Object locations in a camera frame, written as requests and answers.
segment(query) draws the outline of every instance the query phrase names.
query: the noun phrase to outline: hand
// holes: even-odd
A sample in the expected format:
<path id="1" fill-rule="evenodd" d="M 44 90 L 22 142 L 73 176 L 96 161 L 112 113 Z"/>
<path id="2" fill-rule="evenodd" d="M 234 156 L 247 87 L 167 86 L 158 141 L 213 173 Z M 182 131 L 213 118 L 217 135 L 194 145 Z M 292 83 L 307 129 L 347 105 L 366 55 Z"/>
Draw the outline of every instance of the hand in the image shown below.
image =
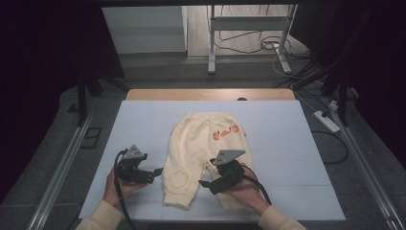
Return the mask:
<path id="1" fill-rule="evenodd" d="M 120 178 L 119 181 L 124 198 L 129 197 L 133 191 L 144 188 L 147 185 L 147 184 L 128 184 L 122 181 Z M 112 169 L 107 176 L 104 196 L 102 199 L 114 207 L 116 207 L 120 203 L 119 196 L 117 195 L 116 191 L 116 186 L 114 185 L 114 169 Z"/>
<path id="2" fill-rule="evenodd" d="M 242 168 L 244 169 L 244 174 L 256 179 L 255 175 L 249 169 L 245 167 Z M 246 179 L 242 179 L 235 187 L 222 193 L 234 197 L 241 204 L 253 209 L 259 215 L 262 215 L 262 213 L 270 206 L 270 204 L 262 197 L 262 193 L 258 186 Z"/>

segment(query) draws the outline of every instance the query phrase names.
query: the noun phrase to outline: person's left hand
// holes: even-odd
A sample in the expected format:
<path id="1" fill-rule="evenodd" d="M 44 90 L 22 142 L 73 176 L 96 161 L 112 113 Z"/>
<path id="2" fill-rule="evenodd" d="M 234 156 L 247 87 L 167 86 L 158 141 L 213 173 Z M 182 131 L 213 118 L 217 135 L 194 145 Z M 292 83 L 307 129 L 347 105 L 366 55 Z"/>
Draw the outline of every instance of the person's left hand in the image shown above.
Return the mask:
<path id="1" fill-rule="evenodd" d="M 123 197 L 127 198 L 135 190 L 144 188 L 147 184 L 128 184 L 119 178 L 120 186 L 122 188 Z M 110 171 L 105 183 L 104 196 L 102 198 L 105 202 L 116 207 L 120 201 L 117 195 L 116 186 L 114 185 L 114 169 Z"/>

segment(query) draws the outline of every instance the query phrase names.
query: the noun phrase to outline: gray carpet floor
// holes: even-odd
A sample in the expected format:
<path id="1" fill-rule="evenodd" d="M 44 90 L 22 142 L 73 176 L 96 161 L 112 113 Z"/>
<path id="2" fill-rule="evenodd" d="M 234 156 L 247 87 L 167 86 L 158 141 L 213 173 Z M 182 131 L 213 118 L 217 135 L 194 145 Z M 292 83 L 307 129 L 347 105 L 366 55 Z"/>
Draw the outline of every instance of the gray carpet floor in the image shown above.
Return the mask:
<path id="1" fill-rule="evenodd" d="M 183 56 L 121 56 L 125 79 L 118 81 L 130 88 L 271 88 L 276 82 L 285 81 L 278 75 L 270 57 L 220 58 L 215 75 L 207 74 L 206 59 Z M 294 73 L 306 64 L 306 60 L 290 61 Z M 278 71 L 282 71 L 276 62 Z M 76 215 L 92 183 L 102 157 L 110 131 L 125 92 L 100 80 L 103 94 L 87 95 L 89 109 L 94 111 L 90 127 L 100 127 L 101 136 L 93 149 L 80 148 L 63 183 L 56 203 L 44 229 L 66 229 L 73 221 L 72 229 L 79 223 Z M 297 93 L 315 109 L 324 109 L 320 103 L 319 82 L 313 82 Z M 78 113 L 68 113 L 71 104 L 78 103 L 76 87 L 60 96 L 60 108 L 54 123 L 37 149 L 33 160 L 20 176 L 0 206 L 0 229 L 26 229 L 37 204 L 61 156 L 66 151 L 76 130 Z M 313 110 L 302 103 L 311 130 L 326 129 L 312 116 Z M 406 172 L 397 162 L 373 130 L 359 115 L 353 102 L 348 104 L 350 130 L 364 151 L 379 181 L 388 193 L 403 221 L 406 219 Z M 328 136 L 314 134 L 316 144 L 324 160 L 337 159 L 345 149 L 342 144 Z M 82 142 L 83 146 L 91 143 Z M 379 207 L 376 205 L 364 178 L 355 165 L 351 153 L 346 161 L 326 165 L 331 183 L 347 218 L 345 221 L 302 221 L 308 229 L 389 229 Z M 253 224 L 141 224 L 140 229 L 256 229 Z M 125 221 L 119 229 L 129 229 Z"/>

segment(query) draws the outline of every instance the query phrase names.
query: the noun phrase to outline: white tabletop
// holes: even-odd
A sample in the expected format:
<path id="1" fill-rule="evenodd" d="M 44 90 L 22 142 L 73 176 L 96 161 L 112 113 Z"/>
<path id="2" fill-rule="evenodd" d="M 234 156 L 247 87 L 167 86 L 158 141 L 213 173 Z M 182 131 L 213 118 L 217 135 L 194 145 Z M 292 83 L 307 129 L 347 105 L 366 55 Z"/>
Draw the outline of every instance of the white tabletop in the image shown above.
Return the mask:
<path id="1" fill-rule="evenodd" d="M 136 145 L 148 158 L 141 170 L 162 168 L 172 126 L 188 112 L 232 112 L 247 131 L 254 171 L 273 204 L 297 220 L 345 219 L 298 101 L 123 101 L 79 217 L 102 199 L 105 178 L 121 150 Z M 210 172 L 205 178 L 212 180 Z M 199 188 L 190 210 L 164 205 L 162 177 L 125 200 L 132 219 L 145 221 L 257 221 L 249 210 L 224 210 Z"/>

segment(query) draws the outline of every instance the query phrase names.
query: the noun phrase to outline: pants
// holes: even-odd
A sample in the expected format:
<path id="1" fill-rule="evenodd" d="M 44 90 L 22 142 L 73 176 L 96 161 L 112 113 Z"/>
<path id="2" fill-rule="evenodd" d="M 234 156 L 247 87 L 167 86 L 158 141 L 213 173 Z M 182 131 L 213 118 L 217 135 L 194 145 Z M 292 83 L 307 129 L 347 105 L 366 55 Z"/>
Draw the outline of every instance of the pants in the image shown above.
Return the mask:
<path id="1" fill-rule="evenodd" d="M 245 131 L 231 113 L 190 113 L 174 126 L 163 171 L 165 203 L 189 209 L 206 170 L 220 177 L 210 162 L 220 150 L 245 150 L 237 160 L 252 169 Z M 218 197 L 225 209 L 245 208 L 229 195 Z"/>

